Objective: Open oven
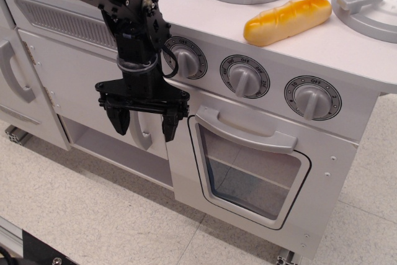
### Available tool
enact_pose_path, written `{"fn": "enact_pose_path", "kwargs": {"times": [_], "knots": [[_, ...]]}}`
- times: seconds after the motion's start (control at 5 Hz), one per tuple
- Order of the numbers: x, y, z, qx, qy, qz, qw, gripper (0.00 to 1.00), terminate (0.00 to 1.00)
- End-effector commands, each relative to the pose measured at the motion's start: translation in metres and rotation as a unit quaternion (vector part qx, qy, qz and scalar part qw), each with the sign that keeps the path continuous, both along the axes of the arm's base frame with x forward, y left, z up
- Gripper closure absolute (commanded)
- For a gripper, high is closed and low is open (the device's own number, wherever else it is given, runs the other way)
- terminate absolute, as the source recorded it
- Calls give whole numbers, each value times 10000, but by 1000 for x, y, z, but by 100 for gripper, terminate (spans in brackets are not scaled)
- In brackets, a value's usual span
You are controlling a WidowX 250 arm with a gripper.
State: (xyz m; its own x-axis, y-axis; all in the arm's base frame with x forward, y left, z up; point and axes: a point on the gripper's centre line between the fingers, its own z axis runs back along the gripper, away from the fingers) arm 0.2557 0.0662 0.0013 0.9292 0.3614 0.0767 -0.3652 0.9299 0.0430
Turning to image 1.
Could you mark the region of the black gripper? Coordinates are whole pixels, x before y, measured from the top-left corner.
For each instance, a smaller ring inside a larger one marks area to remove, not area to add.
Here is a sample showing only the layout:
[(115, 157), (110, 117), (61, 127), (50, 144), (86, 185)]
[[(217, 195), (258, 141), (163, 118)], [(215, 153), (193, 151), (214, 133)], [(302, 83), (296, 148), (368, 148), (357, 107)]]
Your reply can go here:
[(148, 112), (163, 115), (165, 141), (173, 141), (180, 119), (189, 114), (189, 93), (166, 82), (160, 63), (145, 70), (123, 70), (121, 79), (99, 82), (95, 89), (100, 106), (120, 135), (129, 128), (130, 111)]

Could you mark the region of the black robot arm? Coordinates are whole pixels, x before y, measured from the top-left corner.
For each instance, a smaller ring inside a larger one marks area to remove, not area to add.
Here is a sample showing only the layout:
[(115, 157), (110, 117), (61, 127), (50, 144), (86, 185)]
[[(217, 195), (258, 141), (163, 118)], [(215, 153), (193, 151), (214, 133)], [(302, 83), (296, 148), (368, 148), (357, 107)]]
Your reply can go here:
[(166, 47), (171, 38), (170, 23), (163, 19), (158, 0), (80, 0), (97, 7), (117, 45), (117, 65), (122, 78), (95, 85), (99, 104), (117, 133), (129, 129), (130, 113), (147, 112), (162, 116), (165, 141), (174, 139), (179, 121), (189, 114), (190, 95), (166, 82), (178, 66), (164, 74), (161, 52), (173, 60)]

